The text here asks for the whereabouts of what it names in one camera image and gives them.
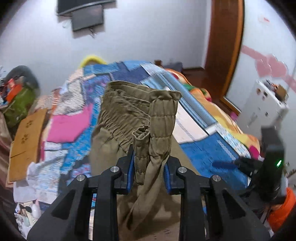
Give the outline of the orange sleeve forearm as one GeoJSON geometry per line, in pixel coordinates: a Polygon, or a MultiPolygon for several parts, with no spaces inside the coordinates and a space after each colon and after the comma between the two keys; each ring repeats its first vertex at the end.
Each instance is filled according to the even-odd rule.
{"type": "Polygon", "coordinates": [[[272,210],[267,221],[273,232],[277,232],[287,219],[289,213],[295,205],[295,194],[290,187],[287,187],[285,202],[278,209],[272,210]]]}

